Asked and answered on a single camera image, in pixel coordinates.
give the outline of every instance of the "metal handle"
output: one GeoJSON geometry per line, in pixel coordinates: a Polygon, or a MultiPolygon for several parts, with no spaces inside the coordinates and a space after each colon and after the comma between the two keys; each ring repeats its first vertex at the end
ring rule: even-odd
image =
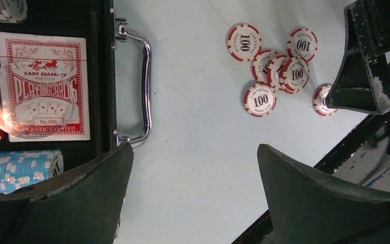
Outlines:
{"type": "MultiPolygon", "coordinates": [[[[152,84],[152,52],[150,48],[150,43],[145,38],[145,36],[129,27],[127,27],[126,19],[124,18],[115,18],[115,23],[117,26],[117,33],[115,35],[115,40],[120,42],[126,42],[128,39],[141,42],[143,44],[143,71],[142,71],[142,96],[143,96],[143,120],[144,120],[144,129],[143,132],[135,138],[129,138],[127,136],[120,136],[119,130],[114,131],[114,136],[116,139],[116,146],[119,146],[122,143],[130,143],[133,148],[143,145],[148,137],[150,136],[152,129],[152,117],[150,111],[150,95],[151,95],[151,84],[152,84]]],[[[117,48],[116,44],[112,43],[112,48],[115,50],[117,48]]]]}

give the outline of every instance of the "table surface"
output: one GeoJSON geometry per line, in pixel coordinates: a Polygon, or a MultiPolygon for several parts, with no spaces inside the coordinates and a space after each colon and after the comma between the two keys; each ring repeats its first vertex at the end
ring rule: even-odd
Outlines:
{"type": "MultiPolygon", "coordinates": [[[[343,9],[353,0],[115,0],[118,15],[143,32],[153,52],[153,132],[135,151],[116,243],[231,243],[267,209],[256,152],[270,144],[314,166],[365,114],[324,118],[312,96],[333,83],[344,50],[343,9]],[[243,96],[250,63],[226,48],[230,26],[258,28],[263,47],[285,53],[296,27],[312,29],[319,51],[297,95],[279,92],[276,109],[250,116],[243,96]]],[[[140,49],[116,51],[118,127],[142,129],[140,49]]]]}

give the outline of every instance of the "red and white poker chip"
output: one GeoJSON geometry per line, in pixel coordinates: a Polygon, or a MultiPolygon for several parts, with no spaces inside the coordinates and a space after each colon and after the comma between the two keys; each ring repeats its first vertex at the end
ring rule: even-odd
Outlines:
{"type": "Polygon", "coordinates": [[[300,28],[292,32],[288,41],[288,54],[291,57],[302,57],[310,62],[318,48],[317,37],[313,31],[300,28]]]}
{"type": "Polygon", "coordinates": [[[253,85],[244,97],[247,112],[254,117],[265,117],[274,110],[277,103],[276,91],[266,83],[253,85]]]}
{"type": "Polygon", "coordinates": [[[328,108],[325,102],[331,87],[331,85],[322,85],[316,89],[315,95],[313,96],[313,108],[316,113],[323,117],[333,116],[338,111],[338,109],[328,108]]]}
{"type": "Polygon", "coordinates": [[[252,25],[237,25],[228,35],[228,50],[231,56],[240,62],[254,60],[261,46],[261,35],[252,25]]]}
{"type": "Polygon", "coordinates": [[[309,81],[309,64],[299,57],[291,58],[282,69],[282,81],[290,94],[295,94],[305,88],[309,81]]]}
{"type": "Polygon", "coordinates": [[[272,88],[277,90],[283,90],[283,86],[280,84],[282,83],[280,78],[280,72],[286,65],[288,60],[289,57],[287,55],[279,55],[271,61],[271,64],[268,67],[267,77],[268,83],[272,88]]]}
{"type": "Polygon", "coordinates": [[[257,81],[268,83],[268,67],[277,55],[276,51],[270,49],[258,53],[252,64],[252,73],[257,81]]]}

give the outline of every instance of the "transparent round lid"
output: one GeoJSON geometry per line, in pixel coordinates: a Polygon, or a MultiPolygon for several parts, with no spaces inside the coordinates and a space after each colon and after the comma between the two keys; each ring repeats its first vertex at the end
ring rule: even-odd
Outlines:
{"type": "Polygon", "coordinates": [[[75,109],[75,94],[56,60],[16,62],[0,68],[0,128],[39,139],[65,128],[75,109]]]}

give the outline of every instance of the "deck of playing cards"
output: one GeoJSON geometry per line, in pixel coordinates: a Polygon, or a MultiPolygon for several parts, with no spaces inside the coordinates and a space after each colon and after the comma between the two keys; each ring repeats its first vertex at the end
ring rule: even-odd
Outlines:
{"type": "Polygon", "coordinates": [[[86,39],[0,32],[0,57],[11,142],[90,140],[86,39]]]}

